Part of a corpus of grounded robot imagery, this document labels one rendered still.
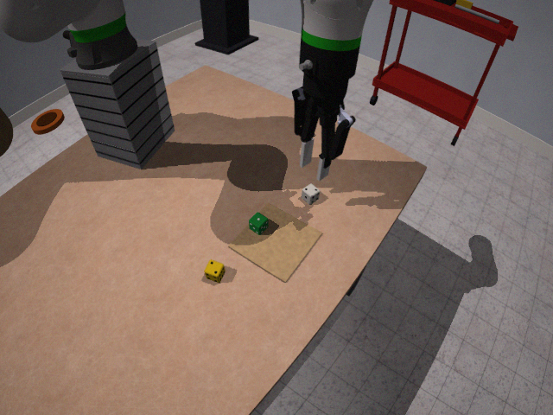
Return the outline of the grey die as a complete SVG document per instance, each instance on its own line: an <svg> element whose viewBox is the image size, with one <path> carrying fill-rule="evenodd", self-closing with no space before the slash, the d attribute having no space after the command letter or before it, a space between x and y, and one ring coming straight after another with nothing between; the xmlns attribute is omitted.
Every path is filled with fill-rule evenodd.
<svg viewBox="0 0 553 415"><path fill-rule="evenodd" d="M313 202L319 199L320 190L310 183L307 187L302 189L302 198L311 205Z"/></svg>

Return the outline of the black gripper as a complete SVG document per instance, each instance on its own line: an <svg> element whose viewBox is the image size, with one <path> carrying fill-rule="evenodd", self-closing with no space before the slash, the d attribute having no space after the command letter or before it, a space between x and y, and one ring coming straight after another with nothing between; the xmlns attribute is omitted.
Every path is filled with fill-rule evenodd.
<svg viewBox="0 0 553 415"><path fill-rule="evenodd" d="M321 154L316 178L318 181L328 176L331 161L342 154L350 127L356 121L354 116L349 117L344 111L348 81L349 79L337 82L318 80L304 74L303 87L292 91L295 101L295 134L302 140L302 168L311 163L313 137L320 118ZM337 115L339 121L335 131Z"/></svg>

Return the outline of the green die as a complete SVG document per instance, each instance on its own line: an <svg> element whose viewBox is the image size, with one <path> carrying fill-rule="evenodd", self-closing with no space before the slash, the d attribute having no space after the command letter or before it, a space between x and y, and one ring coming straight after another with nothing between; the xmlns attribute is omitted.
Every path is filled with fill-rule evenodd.
<svg viewBox="0 0 553 415"><path fill-rule="evenodd" d="M268 218L260 214L259 212L256 212L250 219L249 219L249 227L250 229L257 233L258 235L261 235L266 228L268 227Z"/></svg>

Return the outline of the yellow die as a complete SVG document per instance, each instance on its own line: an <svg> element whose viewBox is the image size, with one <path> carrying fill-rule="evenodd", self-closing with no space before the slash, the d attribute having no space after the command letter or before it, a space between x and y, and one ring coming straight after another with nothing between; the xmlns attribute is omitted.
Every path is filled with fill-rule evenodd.
<svg viewBox="0 0 553 415"><path fill-rule="evenodd" d="M209 260L204 272L206 274L207 279L220 283L226 270L225 270L224 264L221 264L220 262L217 262L214 260Z"/></svg>

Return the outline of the tan flat mat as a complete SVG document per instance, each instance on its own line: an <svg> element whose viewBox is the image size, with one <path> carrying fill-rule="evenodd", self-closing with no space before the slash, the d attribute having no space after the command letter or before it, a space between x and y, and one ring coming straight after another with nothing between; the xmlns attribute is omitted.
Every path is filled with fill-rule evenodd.
<svg viewBox="0 0 553 415"><path fill-rule="evenodd" d="M266 230L258 235L248 224L228 247L286 283L322 232L269 203L259 213Z"/></svg>

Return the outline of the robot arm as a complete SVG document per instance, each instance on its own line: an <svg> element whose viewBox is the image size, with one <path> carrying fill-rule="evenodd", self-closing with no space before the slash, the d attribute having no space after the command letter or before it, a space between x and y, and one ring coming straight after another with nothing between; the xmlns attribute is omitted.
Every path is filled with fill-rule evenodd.
<svg viewBox="0 0 553 415"><path fill-rule="evenodd" d="M372 2L301 0L299 69L318 80L352 78ZM68 55L77 56L78 44L76 62L81 69L109 67L137 51L123 0L0 0L0 29L18 41L42 42L66 26Z"/></svg>

